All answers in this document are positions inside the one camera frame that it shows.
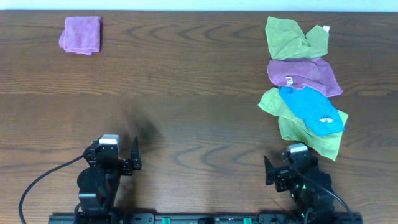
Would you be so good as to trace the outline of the light green cloth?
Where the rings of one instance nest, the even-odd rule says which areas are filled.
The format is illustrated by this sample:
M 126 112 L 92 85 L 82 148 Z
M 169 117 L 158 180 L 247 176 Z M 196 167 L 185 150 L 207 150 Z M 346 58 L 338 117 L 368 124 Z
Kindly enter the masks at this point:
M 303 119 L 296 117 L 279 95 L 275 87 L 266 91 L 258 106 L 265 112 L 278 117 L 280 135 L 287 141 L 299 141 L 316 150 L 319 155 L 336 160 L 343 132 L 317 136 L 304 123 Z

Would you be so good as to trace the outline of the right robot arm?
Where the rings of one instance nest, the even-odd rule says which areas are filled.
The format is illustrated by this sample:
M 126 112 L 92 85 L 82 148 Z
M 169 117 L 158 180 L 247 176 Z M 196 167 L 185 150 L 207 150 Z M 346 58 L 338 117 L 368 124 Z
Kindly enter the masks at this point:
M 285 152 L 286 166 L 274 167 L 264 156 L 266 185 L 275 185 L 277 192 L 290 192 L 300 213 L 310 222 L 329 220 L 335 211 L 331 177 L 322 172 L 318 158 L 308 151 Z

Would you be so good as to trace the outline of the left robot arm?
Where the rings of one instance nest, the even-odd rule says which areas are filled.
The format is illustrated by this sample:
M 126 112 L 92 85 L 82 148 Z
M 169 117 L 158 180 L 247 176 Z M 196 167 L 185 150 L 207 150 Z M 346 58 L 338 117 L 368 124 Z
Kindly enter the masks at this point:
M 130 158 L 119 158 L 119 136 L 104 134 L 93 141 L 83 153 L 89 168 L 77 178 L 78 198 L 83 217 L 110 217 L 122 176 L 141 170 L 138 138 L 134 138 Z

